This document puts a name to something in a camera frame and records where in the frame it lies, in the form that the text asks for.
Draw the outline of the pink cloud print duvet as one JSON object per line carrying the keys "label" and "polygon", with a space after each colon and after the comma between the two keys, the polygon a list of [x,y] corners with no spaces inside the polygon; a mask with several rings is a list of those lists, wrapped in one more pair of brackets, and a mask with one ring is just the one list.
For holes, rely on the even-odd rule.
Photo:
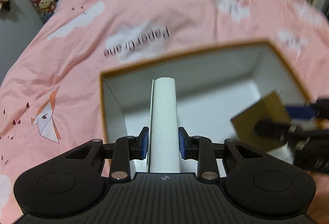
{"label": "pink cloud print duvet", "polygon": [[268,39],[312,98],[328,95],[328,20],[306,0],[60,0],[1,84],[1,223],[17,177],[103,136],[100,73],[209,44]]}

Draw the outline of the white rectangular box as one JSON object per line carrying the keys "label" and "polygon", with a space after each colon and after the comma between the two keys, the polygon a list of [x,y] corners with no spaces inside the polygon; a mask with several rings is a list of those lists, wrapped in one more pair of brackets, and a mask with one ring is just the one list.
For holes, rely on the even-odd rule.
{"label": "white rectangular box", "polygon": [[148,172],[180,173],[176,84],[172,78],[152,82]]}

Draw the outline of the orange cardboard storage box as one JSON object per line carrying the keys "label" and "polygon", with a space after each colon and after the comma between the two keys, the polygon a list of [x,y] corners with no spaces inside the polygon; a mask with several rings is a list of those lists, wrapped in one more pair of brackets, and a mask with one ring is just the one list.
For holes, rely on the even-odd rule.
{"label": "orange cardboard storage box", "polygon": [[215,143],[235,137],[231,118],[267,94],[277,93],[284,104],[310,99],[271,43],[210,45],[102,72],[103,127],[109,143],[152,125],[153,83],[159,78],[175,80],[171,89],[178,125]]}

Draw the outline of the gold gift box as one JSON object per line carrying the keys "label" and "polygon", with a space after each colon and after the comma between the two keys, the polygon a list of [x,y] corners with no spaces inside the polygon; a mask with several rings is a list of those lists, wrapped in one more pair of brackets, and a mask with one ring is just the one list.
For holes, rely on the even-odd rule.
{"label": "gold gift box", "polygon": [[263,96],[230,121],[239,141],[263,152],[283,146],[278,133],[291,124],[291,118],[275,91]]}

